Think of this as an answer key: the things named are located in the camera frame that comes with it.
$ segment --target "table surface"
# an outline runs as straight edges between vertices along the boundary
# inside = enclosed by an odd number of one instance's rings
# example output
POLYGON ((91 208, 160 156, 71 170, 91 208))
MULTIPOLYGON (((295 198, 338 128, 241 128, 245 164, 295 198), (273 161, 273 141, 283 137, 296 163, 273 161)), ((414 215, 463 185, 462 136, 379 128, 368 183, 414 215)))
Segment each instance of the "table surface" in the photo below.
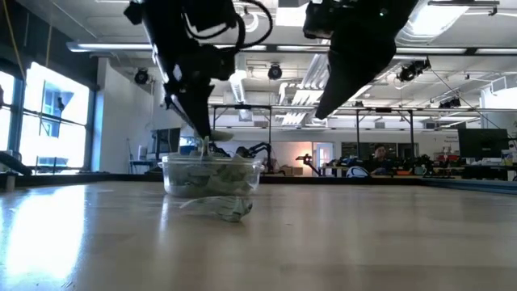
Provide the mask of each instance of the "table surface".
POLYGON ((517 200, 261 185, 241 223, 161 183, 0 194, 0 290, 516 290, 517 200))

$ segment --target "plastic container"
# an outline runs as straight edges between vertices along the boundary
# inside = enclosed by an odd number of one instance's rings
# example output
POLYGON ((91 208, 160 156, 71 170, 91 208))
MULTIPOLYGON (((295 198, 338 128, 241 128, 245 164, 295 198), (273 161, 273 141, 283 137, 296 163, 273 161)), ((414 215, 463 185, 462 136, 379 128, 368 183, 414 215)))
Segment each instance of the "plastic container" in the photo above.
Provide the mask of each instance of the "plastic container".
POLYGON ((247 196, 259 185, 259 160, 169 154, 162 158, 165 191, 175 197, 247 196))

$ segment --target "wall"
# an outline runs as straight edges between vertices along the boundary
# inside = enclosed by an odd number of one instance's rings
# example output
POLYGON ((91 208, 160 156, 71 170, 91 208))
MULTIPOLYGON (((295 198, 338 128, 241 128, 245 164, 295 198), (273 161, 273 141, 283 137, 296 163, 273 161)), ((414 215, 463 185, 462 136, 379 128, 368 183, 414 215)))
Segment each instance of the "wall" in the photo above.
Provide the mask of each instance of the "wall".
POLYGON ((151 148, 151 130, 180 124, 175 124, 173 112, 162 113, 156 96, 114 70, 108 59, 99 60, 98 82, 92 170, 127 173, 128 144, 136 159, 138 146, 151 148))

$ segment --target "metal frame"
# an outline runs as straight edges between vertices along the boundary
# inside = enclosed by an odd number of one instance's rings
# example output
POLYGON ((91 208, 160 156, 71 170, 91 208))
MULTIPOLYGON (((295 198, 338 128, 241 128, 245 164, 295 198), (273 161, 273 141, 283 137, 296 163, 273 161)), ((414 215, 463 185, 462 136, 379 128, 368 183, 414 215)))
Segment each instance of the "metal frame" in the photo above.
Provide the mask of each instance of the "metal frame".
POLYGON ((219 119, 219 117, 221 117, 221 115, 223 113, 225 113, 226 110, 228 110, 228 108, 233 108, 233 109, 237 109, 237 110, 240 110, 240 109, 246 109, 246 110, 266 109, 266 110, 268 110, 269 111, 269 126, 267 127, 268 128, 268 140, 267 140, 267 143, 271 144, 271 118, 272 118, 272 114, 273 114, 273 109, 272 109, 271 105, 249 105, 249 104, 233 104, 233 105, 221 104, 221 105, 219 105, 219 104, 214 104, 214 105, 211 105, 211 107, 213 108, 212 130, 216 130, 216 121, 217 121, 217 119, 219 119), (218 108, 224 108, 225 109, 219 116, 216 114, 216 111, 217 111, 218 108))
MULTIPOLYGON (((19 79, 17 76, 15 77, 15 85, 13 90, 13 102, 12 104, 5 104, 5 108, 9 108, 11 111, 11 124, 9 126, 9 137, 7 143, 7 149, 13 150, 15 153, 19 153, 21 137, 22 137, 22 126, 23 126, 23 116, 38 116, 41 119, 44 118, 46 120, 56 121, 62 124, 73 124, 78 126, 83 126, 86 129, 86 142, 85 142, 85 157, 83 166, 81 168, 70 168, 77 170, 90 170, 91 168, 91 151, 92 151, 92 140, 93 140, 93 120, 95 114, 95 96, 96 92, 91 90, 88 96, 88 115, 86 124, 79 124, 77 122, 63 119, 59 116, 52 116, 49 114, 45 114, 42 112, 37 112, 33 110, 29 110, 23 107, 25 101, 25 81, 19 79)), ((69 169, 68 167, 59 167, 54 166, 56 169, 69 169)))
MULTIPOLYGON (((359 123, 366 117, 372 110, 368 110, 368 114, 363 116, 362 119, 359 119, 359 113, 361 111, 364 111, 365 109, 356 109, 355 110, 355 130, 357 132, 357 157, 360 157, 361 151, 360 151, 360 137, 359 137, 359 123)), ((410 124, 410 138, 411 138, 411 163, 414 164, 414 127, 413 127, 413 110, 408 110, 408 113, 410 114, 410 119, 407 120, 405 116, 402 115, 401 110, 397 110, 401 114, 401 116, 406 120, 407 123, 410 124)))

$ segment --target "person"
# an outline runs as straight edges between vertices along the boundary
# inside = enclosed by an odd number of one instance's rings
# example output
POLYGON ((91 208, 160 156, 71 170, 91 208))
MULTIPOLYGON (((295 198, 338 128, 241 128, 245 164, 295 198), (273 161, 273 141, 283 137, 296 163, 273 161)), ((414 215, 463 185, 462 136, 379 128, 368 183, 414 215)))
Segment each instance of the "person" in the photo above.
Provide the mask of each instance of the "person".
POLYGON ((383 144, 375 145, 374 158, 370 162, 371 175, 388 175, 391 171, 391 162, 386 158, 386 147, 383 144))

